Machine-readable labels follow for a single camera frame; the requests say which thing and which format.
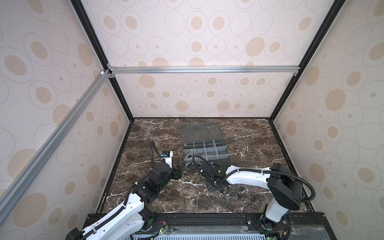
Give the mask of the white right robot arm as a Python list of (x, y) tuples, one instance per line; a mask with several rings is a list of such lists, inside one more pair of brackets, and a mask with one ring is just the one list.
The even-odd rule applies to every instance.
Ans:
[(300, 209), (303, 183), (280, 164), (271, 168), (249, 169), (236, 166), (219, 166), (208, 161), (194, 161), (200, 175), (206, 179), (209, 191), (229, 193), (230, 185), (249, 185), (269, 190), (273, 195), (267, 205), (265, 219), (278, 223), (289, 211)]

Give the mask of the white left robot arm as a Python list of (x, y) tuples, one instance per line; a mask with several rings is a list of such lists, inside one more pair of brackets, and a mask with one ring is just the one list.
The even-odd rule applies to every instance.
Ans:
[(133, 185), (123, 203), (90, 226), (72, 229), (67, 240), (123, 240), (136, 232), (148, 229), (153, 222), (153, 213), (147, 206), (157, 199), (170, 180), (179, 180), (181, 166), (170, 167), (156, 163), (142, 181)]

